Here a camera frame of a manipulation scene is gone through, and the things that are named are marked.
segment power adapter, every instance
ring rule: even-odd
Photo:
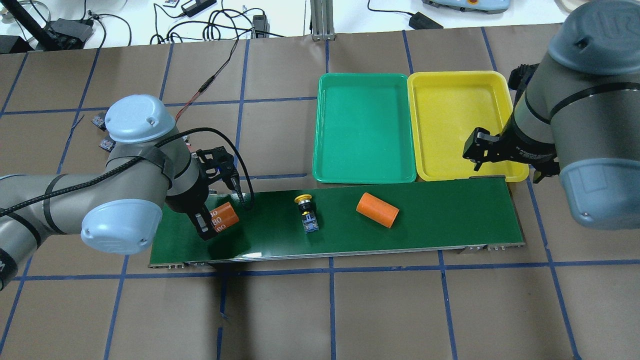
[[[255,38],[267,38],[269,37],[269,22],[267,21],[267,15],[254,15],[252,19],[253,27],[255,28]]]
[[[442,25],[431,20],[423,13],[417,12],[409,19],[409,26],[416,30],[420,29],[442,29]]]
[[[187,7],[185,7],[186,4],[180,6],[188,17],[194,17],[197,13],[217,3],[218,0],[192,0],[192,2],[193,4]]]

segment orange cylinder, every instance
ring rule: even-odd
[[[236,224],[240,219],[229,202],[210,211],[213,227],[217,232],[224,231]]]
[[[400,209],[378,199],[370,193],[364,193],[360,202],[358,202],[356,211],[390,229]]]

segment floor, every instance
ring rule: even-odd
[[[314,188],[325,72],[497,70],[536,63],[558,25],[242,41],[180,120],[215,126],[258,191]],[[135,93],[170,111],[230,42],[0,56],[0,172],[99,173],[91,118]],[[199,146],[215,145],[193,135]],[[270,154],[264,161],[263,154]],[[570,217],[557,178],[511,185],[527,245],[149,269],[52,236],[0,293],[3,359],[637,359],[639,231]]]

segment light blue joint cap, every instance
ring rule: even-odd
[[[640,70],[640,4],[591,1],[569,14],[549,43],[549,55],[569,69],[594,75]]]
[[[175,119],[162,101],[151,95],[130,95],[116,101],[104,123],[109,136],[122,143],[151,141],[175,127]]]
[[[115,254],[137,254],[151,246],[162,210],[148,200],[122,199],[93,208],[82,221],[80,237],[90,247]]]
[[[640,161],[588,159],[560,172],[571,215],[593,229],[640,228]]]

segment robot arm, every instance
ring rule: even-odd
[[[0,177],[0,290],[52,234],[80,234],[104,252],[145,250],[165,202],[186,213],[201,238],[216,235],[205,201],[219,179],[239,192],[233,157],[218,147],[192,158],[183,141],[173,141],[182,135],[175,120],[150,95],[119,100],[105,121],[118,145],[102,175]]]
[[[476,170],[532,164],[534,182],[560,174],[578,223],[640,228],[640,4],[593,1],[569,15],[502,133],[477,128],[463,157]]]

